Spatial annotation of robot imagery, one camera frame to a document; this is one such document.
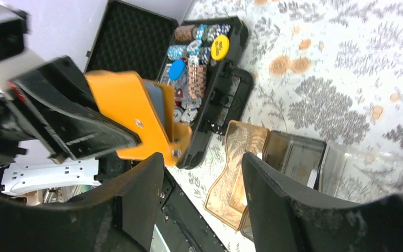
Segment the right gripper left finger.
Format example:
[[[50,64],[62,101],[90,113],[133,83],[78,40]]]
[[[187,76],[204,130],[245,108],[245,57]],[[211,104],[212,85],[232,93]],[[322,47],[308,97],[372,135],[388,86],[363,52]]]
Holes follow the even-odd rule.
[[[65,203],[0,197],[0,251],[149,251],[164,177],[154,153]]]

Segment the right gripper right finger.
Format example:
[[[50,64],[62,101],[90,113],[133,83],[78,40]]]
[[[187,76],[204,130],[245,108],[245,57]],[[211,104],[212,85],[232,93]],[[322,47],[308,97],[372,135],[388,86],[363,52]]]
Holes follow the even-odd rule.
[[[242,158],[256,251],[403,251],[403,194],[357,204]]]

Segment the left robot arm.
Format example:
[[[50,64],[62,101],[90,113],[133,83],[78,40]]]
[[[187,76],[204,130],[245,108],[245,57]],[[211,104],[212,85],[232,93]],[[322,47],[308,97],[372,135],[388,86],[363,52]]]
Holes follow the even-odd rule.
[[[0,192],[99,185],[98,157],[139,145],[139,136],[104,115],[69,57],[0,57]]]

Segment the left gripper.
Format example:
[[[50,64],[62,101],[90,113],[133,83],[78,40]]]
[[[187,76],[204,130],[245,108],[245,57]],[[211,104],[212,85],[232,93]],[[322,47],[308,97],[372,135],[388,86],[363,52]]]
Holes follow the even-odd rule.
[[[0,167],[38,140],[52,161],[83,160],[136,147],[139,136],[100,113],[84,74],[68,56],[55,58],[7,82],[0,92]]]

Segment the tan leather card holder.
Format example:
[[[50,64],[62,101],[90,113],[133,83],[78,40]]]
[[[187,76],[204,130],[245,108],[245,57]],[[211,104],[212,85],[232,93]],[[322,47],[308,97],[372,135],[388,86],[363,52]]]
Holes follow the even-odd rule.
[[[99,111],[140,138],[140,144],[117,150],[125,160],[144,160],[162,153],[176,166],[192,138],[189,126],[174,121],[174,89],[141,78],[135,71],[95,70],[85,75]]]

